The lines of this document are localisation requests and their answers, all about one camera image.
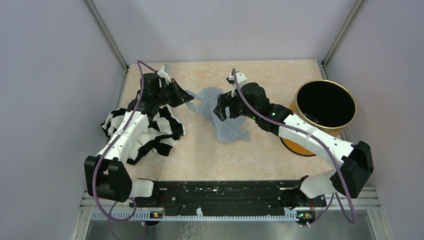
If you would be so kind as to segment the translucent blue plastic trash bag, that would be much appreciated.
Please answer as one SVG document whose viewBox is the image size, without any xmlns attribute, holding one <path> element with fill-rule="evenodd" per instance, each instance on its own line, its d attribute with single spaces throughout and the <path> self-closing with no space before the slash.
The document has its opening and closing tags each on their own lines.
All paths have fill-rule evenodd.
<svg viewBox="0 0 424 240">
<path fill-rule="evenodd" d="M 200 105 L 196 105 L 191 101 L 188 102 L 186 104 L 188 109 L 196 114 L 201 114 L 207 121 L 212 123 L 218 142 L 231 143 L 236 140 L 250 141 L 249 132 L 242 129 L 247 120 L 246 117 L 240 116 L 235 119 L 227 118 L 221 121 L 213 113 L 213 109 L 218 103 L 218 95 L 224 92 L 221 88 L 206 87 L 198 93 L 190 90 L 186 92 L 194 97 L 195 100 L 200 101 Z"/>
</svg>

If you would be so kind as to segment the orange gold-rimmed trash bin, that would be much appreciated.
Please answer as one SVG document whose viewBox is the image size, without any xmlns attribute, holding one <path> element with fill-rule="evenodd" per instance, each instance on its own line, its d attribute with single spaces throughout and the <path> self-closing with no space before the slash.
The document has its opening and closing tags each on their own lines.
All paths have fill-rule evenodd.
<svg viewBox="0 0 424 240">
<path fill-rule="evenodd" d="M 331 136 L 339 136 L 353 122 L 357 106 L 352 94 L 330 80 L 304 83 L 294 95 L 289 109 L 305 122 Z"/>
</svg>

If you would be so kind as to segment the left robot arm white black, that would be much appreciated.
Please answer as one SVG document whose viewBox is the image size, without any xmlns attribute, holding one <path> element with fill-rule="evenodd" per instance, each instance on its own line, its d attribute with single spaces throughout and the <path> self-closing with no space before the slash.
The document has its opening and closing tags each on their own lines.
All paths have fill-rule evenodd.
<svg viewBox="0 0 424 240">
<path fill-rule="evenodd" d="M 124 163 L 137 163 L 130 154 L 163 106 L 176 108 L 193 99 L 173 78 L 158 73 L 142 74 L 140 90 L 124 111 L 121 124 L 106 146 L 84 162 L 88 194 L 116 202 L 141 198 L 147 206 L 156 206 L 161 194 L 154 189 L 154 182 L 132 179 Z"/>
</svg>

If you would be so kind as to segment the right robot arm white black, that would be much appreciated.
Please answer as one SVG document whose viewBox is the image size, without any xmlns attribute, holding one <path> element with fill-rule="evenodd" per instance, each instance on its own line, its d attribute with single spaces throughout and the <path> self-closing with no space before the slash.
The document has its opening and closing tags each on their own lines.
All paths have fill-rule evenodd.
<svg viewBox="0 0 424 240">
<path fill-rule="evenodd" d="M 293 200 L 299 206 L 307 206 L 313 198 L 325 194 L 355 199 L 374 171 L 367 143 L 341 140 L 312 126 L 289 108 L 271 103 L 264 88 L 256 82 L 220 93 L 213 113 L 221 121 L 241 116 L 253 119 L 262 130 L 301 145 L 333 167 L 300 180 L 293 192 Z"/>
</svg>

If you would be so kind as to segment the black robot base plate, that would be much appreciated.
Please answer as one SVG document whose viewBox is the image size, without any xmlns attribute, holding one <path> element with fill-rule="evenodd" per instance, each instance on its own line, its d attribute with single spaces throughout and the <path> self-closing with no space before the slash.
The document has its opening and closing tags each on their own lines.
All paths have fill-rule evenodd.
<svg viewBox="0 0 424 240">
<path fill-rule="evenodd" d="M 323 195 L 307 198 L 299 180 L 155 181 L 150 197 L 136 197 L 139 208 L 160 208 L 165 216 L 283 216 L 290 210 L 325 207 Z"/>
</svg>

